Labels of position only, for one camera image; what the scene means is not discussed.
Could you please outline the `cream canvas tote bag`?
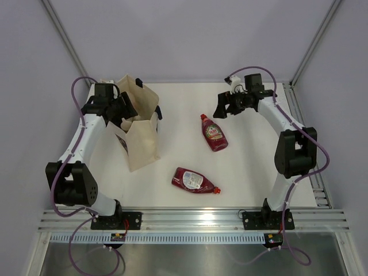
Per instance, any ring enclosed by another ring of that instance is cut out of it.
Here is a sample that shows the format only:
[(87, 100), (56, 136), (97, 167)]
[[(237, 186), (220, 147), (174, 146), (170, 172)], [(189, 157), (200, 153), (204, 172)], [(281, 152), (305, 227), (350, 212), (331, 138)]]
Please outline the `cream canvas tote bag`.
[(118, 125), (108, 123), (107, 129), (114, 133), (131, 172), (159, 160), (158, 123), (162, 119), (159, 96), (139, 78), (124, 76), (116, 85), (126, 92), (137, 115), (123, 119)]

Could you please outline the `red Fairy dish soap bottle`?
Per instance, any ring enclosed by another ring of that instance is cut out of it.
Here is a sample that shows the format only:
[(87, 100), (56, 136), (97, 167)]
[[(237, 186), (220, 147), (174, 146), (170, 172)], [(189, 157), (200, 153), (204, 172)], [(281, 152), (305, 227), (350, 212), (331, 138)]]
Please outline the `red Fairy dish soap bottle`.
[(221, 128), (209, 119), (205, 114), (201, 114), (202, 134), (213, 152), (218, 152), (228, 146), (228, 140)]

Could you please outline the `red dish soap bottle back-label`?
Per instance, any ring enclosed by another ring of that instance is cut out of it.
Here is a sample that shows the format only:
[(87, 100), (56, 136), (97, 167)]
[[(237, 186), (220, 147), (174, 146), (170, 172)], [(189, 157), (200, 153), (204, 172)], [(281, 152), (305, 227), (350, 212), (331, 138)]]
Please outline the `red dish soap bottle back-label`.
[(221, 189), (215, 186), (204, 175), (178, 167), (172, 177), (171, 184), (194, 194), (220, 194)]

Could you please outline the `beige pump lotion bottle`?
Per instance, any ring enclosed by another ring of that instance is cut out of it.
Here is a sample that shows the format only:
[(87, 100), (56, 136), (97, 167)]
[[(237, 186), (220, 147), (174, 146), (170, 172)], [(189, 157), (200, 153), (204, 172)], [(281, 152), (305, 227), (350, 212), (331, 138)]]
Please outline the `beige pump lotion bottle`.
[(134, 121), (141, 120), (141, 115), (139, 115), (140, 107), (136, 97), (132, 93), (125, 91), (121, 95), (126, 104), (126, 111), (124, 112), (120, 127), (124, 132), (127, 132)]

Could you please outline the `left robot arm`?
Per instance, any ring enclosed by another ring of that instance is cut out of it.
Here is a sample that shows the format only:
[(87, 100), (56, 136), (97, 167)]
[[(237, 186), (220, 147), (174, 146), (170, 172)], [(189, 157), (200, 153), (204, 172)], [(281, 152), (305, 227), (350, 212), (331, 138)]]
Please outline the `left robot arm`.
[(127, 93), (114, 83), (96, 82), (90, 92), (87, 102), (77, 107), (80, 120), (70, 145), (57, 162), (49, 162), (45, 168), (51, 204), (64, 218), (83, 210), (89, 212), (93, 229), (127, 230), (130, 215), (122, 211), (118, 200), (100, 192), (89, 164), (106, 127), (119, 126), (137, 112)]

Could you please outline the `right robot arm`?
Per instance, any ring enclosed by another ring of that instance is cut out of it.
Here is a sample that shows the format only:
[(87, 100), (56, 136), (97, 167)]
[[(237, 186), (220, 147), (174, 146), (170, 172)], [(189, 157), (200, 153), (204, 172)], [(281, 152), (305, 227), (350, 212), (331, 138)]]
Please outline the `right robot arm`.
[(287, 114), (276, 101), (276, 90), (265, 89), (260, 74), (247, 75), (244, 81), (228, 76), (225, 82), (230, 90), (218, 95), (213, 116), (226, 118), (228, 114), (237, 115), (252, 108), (268, 121), (278, 135), (274, 155), (278, 174), (274, 186), (259, 211), (242, 212), (244, 229), (294, 229), (290, 199), (300, 178), (316, 166), (317, 131), (313, 127), (304, 127)]

